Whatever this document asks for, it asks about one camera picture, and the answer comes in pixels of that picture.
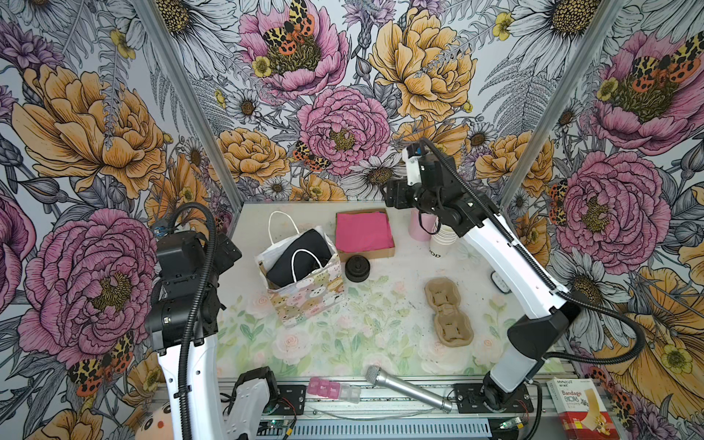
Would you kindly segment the black napkin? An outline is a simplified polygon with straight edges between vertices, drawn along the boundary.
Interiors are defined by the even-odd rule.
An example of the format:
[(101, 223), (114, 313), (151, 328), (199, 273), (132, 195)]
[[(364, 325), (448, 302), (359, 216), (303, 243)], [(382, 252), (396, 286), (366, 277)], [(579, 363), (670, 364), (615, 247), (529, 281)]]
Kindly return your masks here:
[(331, 258), (324, 236), (310, 229), (284, 248), (282, 255), (267, 270), (266, 278), (275, 288), (283, 288), (326, 267)]

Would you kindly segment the pastel patterned gift bag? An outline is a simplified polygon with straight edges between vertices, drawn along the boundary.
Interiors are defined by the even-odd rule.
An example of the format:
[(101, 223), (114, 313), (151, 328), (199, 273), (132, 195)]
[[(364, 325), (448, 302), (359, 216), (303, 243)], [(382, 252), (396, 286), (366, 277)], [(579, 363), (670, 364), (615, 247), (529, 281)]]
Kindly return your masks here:
[[(296, 280), (283, 288), (275, 288), (266, 278), (267, 270), (273, 266), (276, 258), (282, 255), (287, 245), (310, 229), (315, 229), (324, 236), (332, 253), (331, 260), (326, 267), (316, 269), (302, 280)], [(342, 261), (332, 240), (320, 225), (306, 231), (296, 229), (293, 236), (276, 241), (273, 239), (272, 228), (269, 227), (269, 247), (255, 258), (269, 301), (280, 321), (287, 328), (298, 326), (342, 303), (347, 294)]]

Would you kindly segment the stack of black lids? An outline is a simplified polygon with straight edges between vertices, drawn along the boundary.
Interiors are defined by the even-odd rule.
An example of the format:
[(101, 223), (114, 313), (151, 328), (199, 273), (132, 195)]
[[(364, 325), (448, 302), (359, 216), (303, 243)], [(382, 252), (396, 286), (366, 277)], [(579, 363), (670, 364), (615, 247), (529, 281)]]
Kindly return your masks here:
[(362, 255), (350, 257), (345, 264), (346, 278), (350, 282), (364, 282), (370, 276), (370, 261)]

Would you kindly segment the brown pulp cup carrier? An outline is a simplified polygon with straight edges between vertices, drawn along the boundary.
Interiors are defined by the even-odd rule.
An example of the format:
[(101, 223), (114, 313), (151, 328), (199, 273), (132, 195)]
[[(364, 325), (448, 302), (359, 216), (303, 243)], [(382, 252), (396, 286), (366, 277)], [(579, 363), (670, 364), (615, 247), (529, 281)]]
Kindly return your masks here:
[(469, 317), (460, 310), (458, 286), (449, 278), (434, 278), (425, 284), (425, 297), (434, 312), (434, 330), (439, 341), (449, 348), (469, 346), (474, 331)]

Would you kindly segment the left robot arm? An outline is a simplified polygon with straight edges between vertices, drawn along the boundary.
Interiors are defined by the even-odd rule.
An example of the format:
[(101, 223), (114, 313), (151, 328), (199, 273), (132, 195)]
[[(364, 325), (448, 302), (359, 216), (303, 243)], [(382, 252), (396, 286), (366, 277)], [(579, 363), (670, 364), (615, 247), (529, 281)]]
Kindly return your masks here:
[(243, 373), (228, 398), (216, 372), (218, 278), (240, 259), (201, 203), (176, 208), (157, 242), (159, 273), (145, 326), (169, 393), (177, 439), (254, 439), (280, 397), (268, 367)]

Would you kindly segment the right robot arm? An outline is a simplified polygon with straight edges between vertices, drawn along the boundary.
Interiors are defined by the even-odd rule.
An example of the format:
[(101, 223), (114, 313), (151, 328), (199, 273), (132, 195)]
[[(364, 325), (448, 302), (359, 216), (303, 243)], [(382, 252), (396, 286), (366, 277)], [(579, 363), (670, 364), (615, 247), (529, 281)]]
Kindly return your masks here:
[(586, 310), (629, 326), (635, 335), (625, 353), (594, 359), (594, 364), (616, 365), (640, 355), (646, 345), (643, 328), (622, 313), (580, 300), (551, 276), (511, 231), (491, 198), (462, 179), (452, 157), (430, 140), (419, 139), (403, 148), (403, 161), (406, 177), (386, 183), (385, 204), (436, 216), (440, 225), (450, 227), (491, 264), (524, 310), (507, 332), (509, 348), (483, 380), (480, 394), (488, 408), (505, 409), (548, 359), (583, 362), (583, 357), (551, 348)]

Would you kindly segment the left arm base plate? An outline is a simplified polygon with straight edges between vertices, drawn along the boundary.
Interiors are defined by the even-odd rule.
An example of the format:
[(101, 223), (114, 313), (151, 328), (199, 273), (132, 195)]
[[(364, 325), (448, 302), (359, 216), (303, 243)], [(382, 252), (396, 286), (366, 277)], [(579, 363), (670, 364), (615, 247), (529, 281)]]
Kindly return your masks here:
[(269, 400), (264, 415), (299, 416), (304, 413), (307, 387), (305, 385), (280, 385)]

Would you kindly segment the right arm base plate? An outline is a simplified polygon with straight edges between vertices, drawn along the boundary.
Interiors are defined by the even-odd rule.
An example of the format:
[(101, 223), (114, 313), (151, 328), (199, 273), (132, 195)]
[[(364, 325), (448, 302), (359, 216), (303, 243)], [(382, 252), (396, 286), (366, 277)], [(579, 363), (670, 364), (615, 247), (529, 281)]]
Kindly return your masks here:
[(483, 383), (456, 383), (453, 395), (460, 414), (525, 414), (534, 410), (525, 384), (506, 393), (499, 388), (486, 390)]

